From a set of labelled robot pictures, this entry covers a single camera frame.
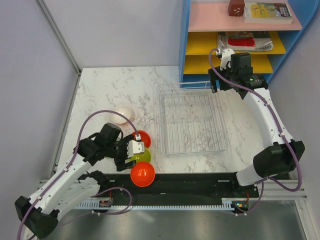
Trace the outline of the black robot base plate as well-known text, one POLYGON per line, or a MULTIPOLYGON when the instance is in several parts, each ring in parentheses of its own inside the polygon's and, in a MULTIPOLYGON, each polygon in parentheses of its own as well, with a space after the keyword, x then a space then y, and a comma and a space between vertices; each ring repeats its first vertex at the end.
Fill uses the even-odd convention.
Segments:
POLYGON ((222 199, 253 199, 259 197, 254 185, 236 186, 232 173, 158 173, 147 187, 136 186, 129 174, 104 174, 96 170, 83 174, 81 180, 92 180, 102 194, 116 203, 214 204, 222 199))

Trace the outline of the lime green plastic bowl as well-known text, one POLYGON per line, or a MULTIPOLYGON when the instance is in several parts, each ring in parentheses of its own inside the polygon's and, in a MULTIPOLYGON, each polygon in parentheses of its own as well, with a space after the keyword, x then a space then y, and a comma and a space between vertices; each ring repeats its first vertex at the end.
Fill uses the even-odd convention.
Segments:
POLYGON ((151 155, 151 153, 150 153, 150 151, 149 151, 149 149, 147 147, 144 149, 143 153, 134 154, 130 158, 131 161, 136 161, 136 163, 139 163, 139 162, 148 162, 148 163, 150 163, 151 159, 152 159, 152 155, 151 155))

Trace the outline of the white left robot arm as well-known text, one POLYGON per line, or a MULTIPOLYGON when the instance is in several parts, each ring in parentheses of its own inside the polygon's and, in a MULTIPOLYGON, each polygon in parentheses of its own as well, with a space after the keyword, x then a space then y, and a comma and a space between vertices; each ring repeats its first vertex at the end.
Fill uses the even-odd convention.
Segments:
POLYGON ((118 126, 106 123, 100 132, 79 140, 65 166, 29 197, 20 196, 15 201, 22 225, 42 240, 73 207, 95 195, 106 196, 110 191, 108 178, 98 170, 89 173, 78 186, 72 185, 104 158, 113 159, 119 172, 136 165, 130 158, 145 151, 144 142, 133 134, 119 138, 120 134, 118 126))

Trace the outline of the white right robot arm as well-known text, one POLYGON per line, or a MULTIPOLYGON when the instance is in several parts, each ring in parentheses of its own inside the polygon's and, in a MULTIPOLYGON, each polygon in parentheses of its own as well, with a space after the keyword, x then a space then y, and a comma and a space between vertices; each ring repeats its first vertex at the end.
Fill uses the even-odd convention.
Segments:
POLYGON ((242 196, 247 186, 263 183, 270 179, 289 192, 296 192, 302 185, 302 172, 299 165, 305 145, 294 140, 285 128, 271 99, 267 81, 262 74, 254 74, 251 55, 235 53, 227 48, 214 48, 210 51, 220 59, 220 66, 208 70, 211 90, 235 90, 249 106, 260 130, 264 149, 256 154, 252 164, 236 172, 229 191, 235 197, 242 196), (297 170, 298 182, 290 188, 280 183, 277 175, 297 170))

